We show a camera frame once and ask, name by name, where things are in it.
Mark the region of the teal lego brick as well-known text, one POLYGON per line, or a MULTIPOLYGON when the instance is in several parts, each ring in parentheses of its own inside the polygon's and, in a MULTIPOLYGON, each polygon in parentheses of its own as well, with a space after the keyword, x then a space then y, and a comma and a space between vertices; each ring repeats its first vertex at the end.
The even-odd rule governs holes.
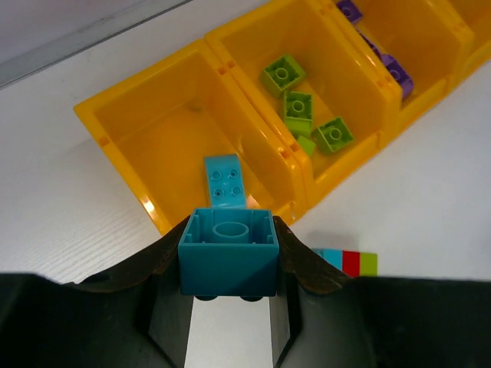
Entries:
POLYGON ((236 154, 204 158, 211 208, 245 209, 246 194, 236 154))

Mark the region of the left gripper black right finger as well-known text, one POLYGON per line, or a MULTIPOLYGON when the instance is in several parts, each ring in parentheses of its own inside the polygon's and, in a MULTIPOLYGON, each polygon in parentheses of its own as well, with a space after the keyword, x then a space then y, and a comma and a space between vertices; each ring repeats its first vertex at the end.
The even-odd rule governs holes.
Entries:
POLYGON ((276 367, 488 367, 490 284, 351 278, 274 217, 278 291, 269 300, 276 367))

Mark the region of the green square lego brick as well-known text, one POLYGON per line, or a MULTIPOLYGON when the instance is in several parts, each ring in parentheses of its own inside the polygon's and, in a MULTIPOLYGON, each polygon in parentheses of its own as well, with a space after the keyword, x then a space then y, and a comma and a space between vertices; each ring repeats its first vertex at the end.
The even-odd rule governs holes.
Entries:
POLYGON ((299 135, 296 140, 300 147, 304 150, 305 154, 311 157, 316 149, 315 142, 310 137, 303 135, 299 135))

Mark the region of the multicolor lego block assembly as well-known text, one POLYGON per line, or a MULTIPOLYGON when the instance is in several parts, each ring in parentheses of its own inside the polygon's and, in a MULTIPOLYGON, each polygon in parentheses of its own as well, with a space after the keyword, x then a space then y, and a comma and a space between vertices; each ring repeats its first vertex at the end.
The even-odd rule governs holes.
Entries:
POLYGON ((329 248, 313 248, 312 251, 350 277, 378 275, 377 254, 375 253, 329 248))

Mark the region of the cupcake purple lego piece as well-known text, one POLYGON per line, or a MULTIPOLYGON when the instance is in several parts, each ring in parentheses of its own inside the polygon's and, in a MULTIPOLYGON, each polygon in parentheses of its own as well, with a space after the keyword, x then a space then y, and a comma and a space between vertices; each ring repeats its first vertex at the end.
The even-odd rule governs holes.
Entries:
POLYGON ((352 24, 358 23, 363 18, 363 14, 352 0, 340 0, 336 6, 352 24))

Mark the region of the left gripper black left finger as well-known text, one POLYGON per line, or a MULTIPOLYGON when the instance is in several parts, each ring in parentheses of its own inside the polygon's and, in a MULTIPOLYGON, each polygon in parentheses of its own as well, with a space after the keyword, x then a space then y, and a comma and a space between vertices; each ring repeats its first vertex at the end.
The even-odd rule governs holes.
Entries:
POLYGON ((3 367, 182 367, 193 299, 180 291, 180 223, 81 283, 1 276, 3 367))

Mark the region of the dark teal square brick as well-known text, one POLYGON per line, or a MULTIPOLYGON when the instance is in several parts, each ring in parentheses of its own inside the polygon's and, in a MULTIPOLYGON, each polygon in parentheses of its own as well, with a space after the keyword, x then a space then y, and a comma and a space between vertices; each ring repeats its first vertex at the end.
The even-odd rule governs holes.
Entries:
POLYGON ((178 244, 180 290, 195 297, 273 297, 279 243, 264 209, 195 209, 178 244))

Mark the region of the purple lego brick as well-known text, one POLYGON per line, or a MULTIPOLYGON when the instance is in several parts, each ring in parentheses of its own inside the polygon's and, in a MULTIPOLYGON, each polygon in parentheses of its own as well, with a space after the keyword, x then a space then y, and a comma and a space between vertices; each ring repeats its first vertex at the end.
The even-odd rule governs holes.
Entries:
POLYGON ((414 89, 414 81, 411 76, 392 55, 382 54, 381 61, 390 75, 402 88, 402 99, 405 100, 408 98, 414 89))

